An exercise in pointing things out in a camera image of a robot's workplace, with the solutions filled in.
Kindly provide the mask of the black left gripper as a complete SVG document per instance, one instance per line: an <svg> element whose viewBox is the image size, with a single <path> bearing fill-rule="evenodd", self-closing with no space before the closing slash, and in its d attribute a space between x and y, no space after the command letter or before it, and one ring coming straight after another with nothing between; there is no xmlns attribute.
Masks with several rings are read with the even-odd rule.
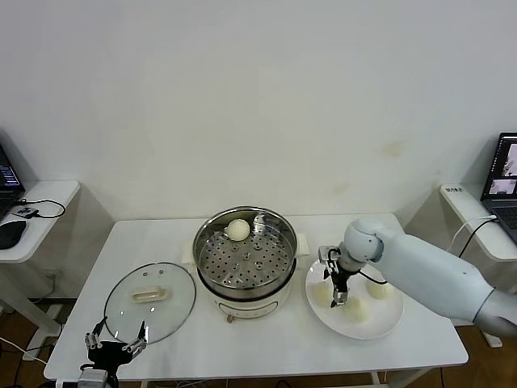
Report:
<svg viewBox="0 0 517 388"><path fill-rule="evenodd" d="M87 356L94 369L117 370L121 365L129 364L147 346L147 328L145 321L141 322L137 338L129 343L101 341L100 335L106 323L102 318L94 329L85 334Z"/></svg>

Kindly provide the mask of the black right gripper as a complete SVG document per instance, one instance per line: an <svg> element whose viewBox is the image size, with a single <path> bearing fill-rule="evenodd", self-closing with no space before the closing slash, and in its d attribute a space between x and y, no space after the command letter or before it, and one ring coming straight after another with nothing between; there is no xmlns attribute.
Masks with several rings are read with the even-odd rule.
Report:
<svg viewBox="0 0 517 388"><path fill-rule="evenodd" d="M323 280L330 276L330 265L329 262L324 260L322 261L323 269ZM331 279L334 285L334 289L332 291L332 296L330 300L330 308L333 309L337 306L344 306L347 303L348 296L348 287L347 282L351 277L351 272L344 270L340 267L337 267L331 271Z"/></svg>

